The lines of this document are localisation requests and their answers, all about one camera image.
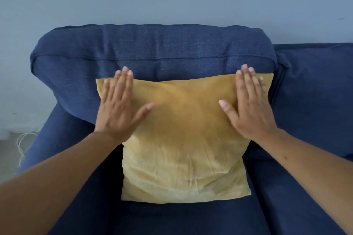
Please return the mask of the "person's right hand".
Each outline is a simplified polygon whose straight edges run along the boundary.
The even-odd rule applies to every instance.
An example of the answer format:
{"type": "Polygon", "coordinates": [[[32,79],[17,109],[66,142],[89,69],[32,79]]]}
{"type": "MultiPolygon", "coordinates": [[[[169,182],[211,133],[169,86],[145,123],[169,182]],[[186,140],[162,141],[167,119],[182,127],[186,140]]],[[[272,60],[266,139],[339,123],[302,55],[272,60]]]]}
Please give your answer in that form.
{"type": "Polygon", "coordinates": [[[237,126],[233,127],[246,139],[262,144],[264,141],[275,137],[278,133],[278,128],[269,102],[265,104],[258,103],[258,77],[253,67],[249,67],[249,70],[255,86],[255,100],[249,101],[248,99],[240,68],[235,75],[236,105],[233,105],[239,114],[239,120],[237,126]]]}

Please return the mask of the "person's left hand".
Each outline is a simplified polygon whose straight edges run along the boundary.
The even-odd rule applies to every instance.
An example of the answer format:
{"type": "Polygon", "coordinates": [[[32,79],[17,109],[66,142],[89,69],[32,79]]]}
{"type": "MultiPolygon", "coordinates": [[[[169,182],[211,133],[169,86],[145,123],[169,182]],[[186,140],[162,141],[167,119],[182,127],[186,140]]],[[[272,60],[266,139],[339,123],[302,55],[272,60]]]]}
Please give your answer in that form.
{"type": "Polygon", "coordinates": [[[122,70],[117,70],[114,77],[110,79],[110,101],[102,105],[101,100],[95,129],[92,134],[92,137],[95,137],[97,140],[106,141],[114,145],[122,144],[127,141],[137,129],[137,127],[132,126],[132,118],[135,116],[136,112],[133,112],[132,107],[134,76],[130,69],[129,99],[127,103],[117,100],[117,81],[121,71],[122,70]]]}

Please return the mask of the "yellow throw pillow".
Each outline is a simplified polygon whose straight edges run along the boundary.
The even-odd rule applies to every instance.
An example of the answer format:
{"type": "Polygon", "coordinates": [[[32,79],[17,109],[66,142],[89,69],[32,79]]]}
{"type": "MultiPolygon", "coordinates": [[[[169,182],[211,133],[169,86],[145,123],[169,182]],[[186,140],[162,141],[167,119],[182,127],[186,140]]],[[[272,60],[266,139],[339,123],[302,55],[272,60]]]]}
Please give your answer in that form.
{"type": "Polygon", "coordinates": [[[242,156],[249,139],[219,100],[236,103],[235,75],[192,80],[134,80],[133,113],[151,113],[123,145],[121,200],[200,203],[251,195],[242,156]]]}

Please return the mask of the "person's right forearm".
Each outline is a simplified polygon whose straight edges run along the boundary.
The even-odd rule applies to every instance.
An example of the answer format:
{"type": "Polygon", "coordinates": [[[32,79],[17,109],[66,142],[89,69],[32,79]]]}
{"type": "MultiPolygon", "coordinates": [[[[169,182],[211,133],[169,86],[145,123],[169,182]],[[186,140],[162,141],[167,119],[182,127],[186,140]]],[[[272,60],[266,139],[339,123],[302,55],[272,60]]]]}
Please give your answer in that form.
{"type": "Polygon", "coordinates": [[[301,185],[348,235],[353,235],[353,162],[281,129],[251,138],[301,185]]]}

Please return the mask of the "person's left forearm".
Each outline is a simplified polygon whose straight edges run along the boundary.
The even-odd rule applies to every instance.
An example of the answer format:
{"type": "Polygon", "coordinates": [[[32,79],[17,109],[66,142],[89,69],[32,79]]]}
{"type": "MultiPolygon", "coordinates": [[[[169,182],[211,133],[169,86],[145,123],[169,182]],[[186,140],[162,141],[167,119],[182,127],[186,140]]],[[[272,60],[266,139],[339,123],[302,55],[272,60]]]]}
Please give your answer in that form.
{"type": "Polygon", "coordinates": [[[93,132],[0,185],[0,235],[47,235],[122,137],[93,132]]]}

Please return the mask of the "blue sofa back cushion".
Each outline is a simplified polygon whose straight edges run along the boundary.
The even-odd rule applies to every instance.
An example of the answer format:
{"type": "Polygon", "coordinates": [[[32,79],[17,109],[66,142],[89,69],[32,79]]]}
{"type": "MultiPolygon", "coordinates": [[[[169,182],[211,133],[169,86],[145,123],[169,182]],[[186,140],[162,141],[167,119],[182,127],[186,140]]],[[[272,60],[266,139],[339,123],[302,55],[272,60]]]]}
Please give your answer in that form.
{"type": "Polygon", "coordinates": [[[95,123],[97,78],[124,66],[135,79],[187,80],[234,74],[243,64],[272,73],[271,40],[257,28],[197,24],[66,26],[43,35],[30,55],[31,72],[68,113],[95,123]]]}
{"type": "Polygon", "coordinates": [[[277,126],[353,161],[353,43],[274,47],[271,107],[277,126]]]}

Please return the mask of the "blue fabric sofa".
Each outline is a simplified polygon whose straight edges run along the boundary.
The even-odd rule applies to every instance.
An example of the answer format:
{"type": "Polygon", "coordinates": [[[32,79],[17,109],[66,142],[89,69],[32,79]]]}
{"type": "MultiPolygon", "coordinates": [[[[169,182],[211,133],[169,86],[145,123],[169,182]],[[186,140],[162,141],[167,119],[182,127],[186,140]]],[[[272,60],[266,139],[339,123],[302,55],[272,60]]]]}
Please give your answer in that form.
{"type": "MultiPolygon", "coordinates": [[[[93,123],[59,103],[20,172],[78,143],[93,123]]],[[[345,235],[302,187],[257,144],[245,154],[252,195],[237,200],[152,205],[121,202],[122,147],[94,171],[50,235],[345,235]]]]}

